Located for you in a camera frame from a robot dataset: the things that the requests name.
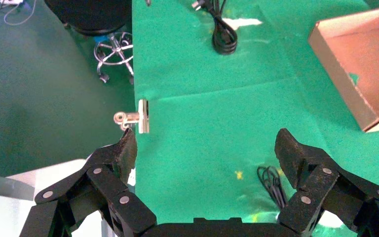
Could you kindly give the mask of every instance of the green table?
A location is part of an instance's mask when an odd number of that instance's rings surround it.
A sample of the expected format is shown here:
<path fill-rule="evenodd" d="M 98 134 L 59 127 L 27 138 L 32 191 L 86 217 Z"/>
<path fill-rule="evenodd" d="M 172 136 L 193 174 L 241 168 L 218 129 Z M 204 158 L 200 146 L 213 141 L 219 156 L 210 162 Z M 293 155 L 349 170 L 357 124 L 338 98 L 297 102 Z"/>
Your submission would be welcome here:
<path fill-rule="evenodd" d="M 134 1 L 135 94 L 149 100 L 151 117 L 150 133 L 138 135 L 136 192 L 159 223 L 275 221 L 256 168 L 278 165 L 282 127 L 379 184 L 379 132 L 359 129 L 307 43 L 317 20 L 370 9 L 365 2 L 229 0 L 225 17 L 264 22 L 237 30 L 231 56 L 215 53 L 213 20 L 191 3 Z M 316 236 L 335 231 L 354 236 L 320 226 Z"/>

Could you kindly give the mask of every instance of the chrome stool base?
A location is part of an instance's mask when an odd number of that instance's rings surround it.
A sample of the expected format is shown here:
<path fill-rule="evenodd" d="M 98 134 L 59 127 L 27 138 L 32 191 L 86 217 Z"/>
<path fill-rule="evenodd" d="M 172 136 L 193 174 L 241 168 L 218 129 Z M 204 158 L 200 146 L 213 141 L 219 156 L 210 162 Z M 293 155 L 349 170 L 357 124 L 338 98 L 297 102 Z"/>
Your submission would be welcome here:
<path fill-rule="evenodd" d="M 94 57 L 98 61 L 97 73 L 99 79 L 104 83 L 107 83 L 110 77 L 101 72 L 103 65 L 116 66 L 124 64 L 131 75 L 130 83 L 134 84 L 134 71 L 130 65 L 130 60 L 133 59 L 133 55 L 128 58 L 124 55 L 126 50 L 133 48 L 131 37 L 132 35 L 128 32 L 111 33 L 107 35 L 107 40 L 95 45 Z"/>

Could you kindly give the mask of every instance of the cardboard box lid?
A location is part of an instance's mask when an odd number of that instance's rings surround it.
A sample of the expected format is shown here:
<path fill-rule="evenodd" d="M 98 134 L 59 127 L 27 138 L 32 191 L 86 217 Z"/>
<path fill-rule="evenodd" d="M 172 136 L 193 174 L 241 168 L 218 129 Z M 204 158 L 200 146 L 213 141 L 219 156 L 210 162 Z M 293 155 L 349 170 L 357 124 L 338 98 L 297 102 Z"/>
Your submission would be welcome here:
<path fill-rule="evenodd" d="M 319 21 L 309 43 L 360 127 L 379 131 L 379 9 Z"/>

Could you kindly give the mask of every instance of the yellow stain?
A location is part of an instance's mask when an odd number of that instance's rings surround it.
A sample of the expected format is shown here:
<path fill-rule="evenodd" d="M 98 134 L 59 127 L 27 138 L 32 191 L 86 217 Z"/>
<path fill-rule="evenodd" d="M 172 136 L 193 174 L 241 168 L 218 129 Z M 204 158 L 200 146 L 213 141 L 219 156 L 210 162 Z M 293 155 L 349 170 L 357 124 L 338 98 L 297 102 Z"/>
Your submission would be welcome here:
<path fill-rule="evenodd" d="M 242 171 L 235 171 L 234 173 L 236 174 L 236 177 L 238 180 L 243 179 L 243 176 L 242 176 L 243 172 Z"/>
<path fill-rule="evenodd" d="M 256 213 L 255 215 L 252 216 L 252 222 L 253 223 L 258 222 L 258 216 L 259 216 L 259 213 Z"/>
<path fill-rule="evenodd" d="M 279 174 L 280 176 L 283 176 L 283 175 L 284 175 L 284 172 L 282 172 L 282 169 L 278 169 L 277 172 L 278 172 L 278 174 Z"/>

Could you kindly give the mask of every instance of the metal binder clip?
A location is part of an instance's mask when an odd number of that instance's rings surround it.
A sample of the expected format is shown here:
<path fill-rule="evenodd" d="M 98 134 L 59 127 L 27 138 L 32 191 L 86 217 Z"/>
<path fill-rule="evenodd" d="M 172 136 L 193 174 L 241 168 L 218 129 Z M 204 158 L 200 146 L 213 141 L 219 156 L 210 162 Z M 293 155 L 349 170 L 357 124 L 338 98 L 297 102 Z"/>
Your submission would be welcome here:
<path fill-rule="evenodd" d="M 117 112 L 114 115 L 114 122 L 120 125 L 125 131 L 134 123 L 139 124 L 139 133 L 149 133 L 149 102 L 145 99 L 139 100 L 138 112 L 125 113 Z"/>

